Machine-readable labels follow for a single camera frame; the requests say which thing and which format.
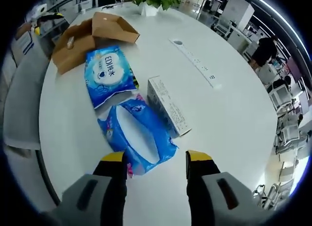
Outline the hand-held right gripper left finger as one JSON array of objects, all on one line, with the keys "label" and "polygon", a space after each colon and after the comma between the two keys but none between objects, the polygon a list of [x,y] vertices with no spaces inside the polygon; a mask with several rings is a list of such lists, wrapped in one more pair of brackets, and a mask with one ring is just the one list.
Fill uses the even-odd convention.
[{"label": "hand-held right gripper left finger", "polygon": [[60,213],[66,226],[121,226],[127,195],[124,152],[101,158],[92,174],[85,174],[64,193]]}]

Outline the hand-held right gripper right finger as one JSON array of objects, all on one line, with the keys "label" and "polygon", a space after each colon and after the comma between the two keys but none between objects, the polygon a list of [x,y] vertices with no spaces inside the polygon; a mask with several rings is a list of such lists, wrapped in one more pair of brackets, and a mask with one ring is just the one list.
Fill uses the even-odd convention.
[{"label": "hand-held right gripper right finger", "polygon": [[251,191],[221,172],[206,153],[186,151],[187,196],[193,226],[252,226]]}]

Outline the person's left hand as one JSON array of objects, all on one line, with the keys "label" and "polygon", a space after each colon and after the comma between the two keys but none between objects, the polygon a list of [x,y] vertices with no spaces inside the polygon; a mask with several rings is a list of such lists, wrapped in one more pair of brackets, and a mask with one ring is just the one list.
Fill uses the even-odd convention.
[{"label": "person's left hand", "polygon": [[29,23],[25,23],[24,25],[22,25],[16,32],[15,34],[15,39],[19,39],[23,34],[25,34],[26,32],[31,31],[31,24]]}]

